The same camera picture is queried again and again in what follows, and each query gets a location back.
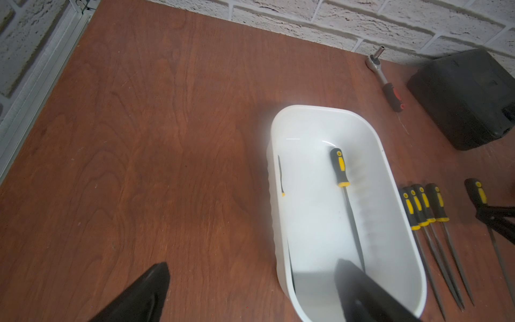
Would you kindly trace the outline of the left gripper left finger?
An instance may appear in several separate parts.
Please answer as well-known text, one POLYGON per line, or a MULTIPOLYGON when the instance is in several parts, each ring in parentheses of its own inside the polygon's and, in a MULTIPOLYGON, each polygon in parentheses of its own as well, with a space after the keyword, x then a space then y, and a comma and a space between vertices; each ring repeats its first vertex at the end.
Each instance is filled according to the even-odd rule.
POLYGON ((154 264, 91 320, 159 321, 169 284, 167 263, 154 264))

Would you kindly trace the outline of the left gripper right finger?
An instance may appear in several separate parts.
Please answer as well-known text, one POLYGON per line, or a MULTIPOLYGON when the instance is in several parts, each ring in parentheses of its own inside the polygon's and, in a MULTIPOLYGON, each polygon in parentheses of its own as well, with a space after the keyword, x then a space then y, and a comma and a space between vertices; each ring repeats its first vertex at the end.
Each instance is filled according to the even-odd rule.
POLYGON ((340 259, 335 286, 346 321, 419 321, 349 260, 340 259))

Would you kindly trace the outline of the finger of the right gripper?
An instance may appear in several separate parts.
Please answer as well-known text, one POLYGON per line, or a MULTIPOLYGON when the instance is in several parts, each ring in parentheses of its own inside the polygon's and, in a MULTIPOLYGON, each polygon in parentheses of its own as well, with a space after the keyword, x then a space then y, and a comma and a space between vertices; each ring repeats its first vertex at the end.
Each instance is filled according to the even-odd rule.
POLYGON ((514 207, 495 207, 484 205, 477 208, 476 218, 514 244, 514 207))

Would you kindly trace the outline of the yellow black file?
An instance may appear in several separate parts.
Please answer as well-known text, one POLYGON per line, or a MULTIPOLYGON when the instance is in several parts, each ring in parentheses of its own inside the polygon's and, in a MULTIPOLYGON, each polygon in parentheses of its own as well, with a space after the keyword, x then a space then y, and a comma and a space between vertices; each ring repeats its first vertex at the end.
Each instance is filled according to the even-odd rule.
POLYGON ((458 272, 459 272, 459 275, 463 282, 463 285, 465 286, 465 289, 467 291, 467 294, 469 295, 472 305, 475 305, 474 298, 472 295, 472 290, 469 285, 469 281, 467 279, 465 270, 461 264, 461 260, 459 258, 459 255, 457 253, 457 250, 455 248, 453 239, 452 239, 450 231, 449 231, 448 222, 450 222, 450 219, 447 216, 447 214, 445 213, 445 204, 444 204, 443 196, 441 194, 441 189, 439 188, 439 186, 437 184, 429 183, 429 184, 425 185, 425 191, 426 191, 427 198, 429 200, 429 205, 431 207, 433 215, 435 216, 435 220, 442 223, 442 227, 445 232, 447 244, 448 244, 451 254, 453 256, 453 260, 456 264, 456 267, 458 269, 458 272))
POLYGON ((406 216, 407 216, 408 221, 409 221, 410 228, 411 228, 411 230, 413 232, 413 236, 414 236, 415 242, 417 244, 417 248, 418 248, 419 254, 421 256, 422 265, 424 266, 424 269, 425 269, 425 272, 426 272, 426 277, 429 279, 429 283, 430 283, 431 288, 433 290, 435 299, 437 301, 437 304, 439 306, 439 309, 441 311, 443 319, 444 319, 444 321, 446 321, 445 307, 444 307, 444 305, 442 303, 440 294, 438 292, 438 288, 435 285, 435 281, 434 281, 431 269, 427 265, 427 258, 426 258, 424 249, 423 249, 423 247, 421 245, 420 235, 417 233, 422 228, 421 220, 418 218, 419 217, 419 211, 418 211, 417 204, 414 201, 413 196, 409 192, 408 188, 399 188, 399 193, 400 193, 400 197, 402 199, 402 204, 404 206, 404 210, 406 212, 406 216))
POLYGON ((464 311, 464 301, 461 295, 461 291, 457 286, 453 271, 450 267, 449 261, 445 255, 445 251, 441 241, 439 240, 438 234, 435 230, 435 216, 431 212, 429 200, 425 193, 425 189, 420 184, 414 184, 411 186, 410 192, 417 204, 419 217, 421 219, 421 225, 425 227, 426 238, 428 240, 431 252, 435 261, 441 271, 441 274, 453 296, 458 307, 464 311))
POLYGON ((343 158, 343 153, 342 153, 341 149, 333 148, 330 151, 330 159, 331 159, 331 164, 333 166, 333 170, 335 171, 337 186, 343 190, 343 195, 345 197, 347 214, 349 217, 350 227, 351 227, 351 231, 353 234, 355 246, 357 248, 359 261, 360 261, 363 272, 366 272, 366 263, 365 263, 365 259, 364 259, 364 255, 363 255, 362 244, 361 244, 361 241, 359 238, 358 227, 357 227, 357 224, 355 221, 354 212, 353 212, 351 202, 349 199, 349 195, 347 192, 347 187, 350 186, 350 181, 347 177, 346 162, 345 162, 345 159, 343 158))
MULTIPOLYGON (((279 155, 278 155, 278 167, 279 167, 279 172, 280 172, 281 195, 282 195, 282 197, 285 197, 286 193, 284 191, 284 186, 283 186, 282 165, 281 165, 281 160, 280 160, 280 156, 279 155)), ((292 265, 291 252, 290 252, 290 246, 289 246, 289 241, 288 240, 287 240, 287 247, 288 247, 288 261, 289 261, 289 264, 290 264, 290 275, 291 275, 291 281, 292 281, 292 288, 293 288, 293 291, 294 291, 294 294, 295 294, 296 293, 295 277, 294 277, 294 273, 293 273, 293 265, 292 265)))
POLYGON ((429 279, 431 287, 433 288, 433 292, 437 300, 437 304, 441 310, 442 316, 444 319, 446 319, 443 302, 439 295, 431 270, 428 266, 427 256, 425 255, 425 251, 422 249, 419 234, 415 233, 415 231, 424 232, 425 238, 427 240, 431 253, 435 259, 435 262, 437 263, 437 266, 439 267, 443 279, 451 295, 456 301, 457 306, 462 311, 464 311, 465 306, 463 303, 461 292, 459 288, 455 285, 455 279, 453 278, 452 271, 449 270, 449 263, 445 256, 441 256, 441 243, 438 241, 437 233, 434 230, 433 226, 431 226, 431 222, 427 219, 427 209, 425 207, 424 199, 422 197, 419 197, 418 193, 419 191, 416 190, 413 186, 407 186, 402 189, 401 197, 403 200, 403 205, 405 207, 407 217, 409 219, 411 229, 414 232, 414 237, 417 243, 417 247, 419 248, 422 263, 426 270, 427 278, 429 279))

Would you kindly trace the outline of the white plastic storage box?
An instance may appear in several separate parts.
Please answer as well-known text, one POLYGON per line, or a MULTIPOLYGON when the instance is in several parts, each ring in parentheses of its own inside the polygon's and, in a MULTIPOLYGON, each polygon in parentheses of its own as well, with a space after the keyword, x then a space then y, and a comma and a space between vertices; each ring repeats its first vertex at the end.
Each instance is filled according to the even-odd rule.
POLYGON ((344 109, 291 105, 272 122, 268 180, 276 272, 283 292, 302 321, 345 319, 335 286, 336 265, 344 259, 362 267, 331 164, 333 148, 341 149, 346 162, 366 275, 420 317, 427 298, 426 274, 384 147, 365 119, 344 109))

